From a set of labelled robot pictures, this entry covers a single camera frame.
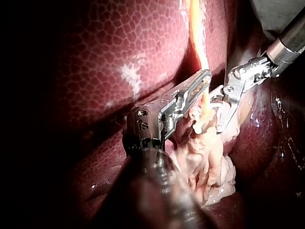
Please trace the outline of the right arm instrument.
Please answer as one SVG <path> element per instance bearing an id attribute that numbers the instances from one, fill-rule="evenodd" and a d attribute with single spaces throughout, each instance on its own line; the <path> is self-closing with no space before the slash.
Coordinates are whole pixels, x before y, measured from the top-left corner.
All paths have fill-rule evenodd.
<path id="1" fill-rule="evenodd" d="M 224 101 L 237 104 L 243 93 L 266 79 L 275 77 L 279 66 L 271 61 L 267 54 L 250 59 L 247 63 L 232 68 L 223 87 Z"/>

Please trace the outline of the left arm instrument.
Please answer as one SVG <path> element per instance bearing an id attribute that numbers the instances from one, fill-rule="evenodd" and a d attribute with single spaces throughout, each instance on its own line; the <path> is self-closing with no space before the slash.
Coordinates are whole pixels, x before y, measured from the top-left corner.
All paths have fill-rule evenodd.
<path id="1" fill-rule="evenodd" d="M 135 153 L 143 148 L 165 149 L 165 140 L 161 135 L 161 109 L 168 104 L 177 105 L 177 93 L 167 93 L 130 111 L 123 129 L 123 147 L 126 153 Z"/>

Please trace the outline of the right arm instrument jaw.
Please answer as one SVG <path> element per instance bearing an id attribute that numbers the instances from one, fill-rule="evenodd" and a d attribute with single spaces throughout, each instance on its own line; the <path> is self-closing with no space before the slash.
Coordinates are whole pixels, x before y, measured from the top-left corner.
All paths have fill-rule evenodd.
<path id="1" fill-rule="evenodd" d="M 223 87 L 224 87 L 223 85 L 219 85 L 218 87 L 216 87 L 215 89 L 210 91 L 209 92 L 210 100 L 213 100 L 216 98 L 222 99 L 224 97 Z"/>
<path id="2" fill-rule="evenodd" d="M 230 133 L 238 133 L 239 123 L 238 115 L 236 114 L 237 104 L 230 105 L 226 102 L 217 102 L 215 103 L 215 107 L 217 108 L 217 133 L 226 132 L 227 128 L 229 128 L 228 131 Z"/>

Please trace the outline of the left arm instrument jaw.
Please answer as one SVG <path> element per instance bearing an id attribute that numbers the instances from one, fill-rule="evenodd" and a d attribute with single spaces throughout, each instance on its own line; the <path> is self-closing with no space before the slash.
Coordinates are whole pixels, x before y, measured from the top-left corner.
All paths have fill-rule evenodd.
<path id="1" fill-rule="evenodd" d="M 161 123 L 163 124 L 161 135 L 164 140 L 169 139 L 175 132 L 178 121 L 183 118 L 190 107 L 190 105 L 185 105 L 179 108 L 176 104 L 168 104 L 161 109 Z"/>
<path id="2" fill-rule="evenodd" d="M 199 70 L 194 75 L 178 85 L 177 105 L 191 105 L 200 94 L 209 88 L 211 82 L 210 70 Z"/>

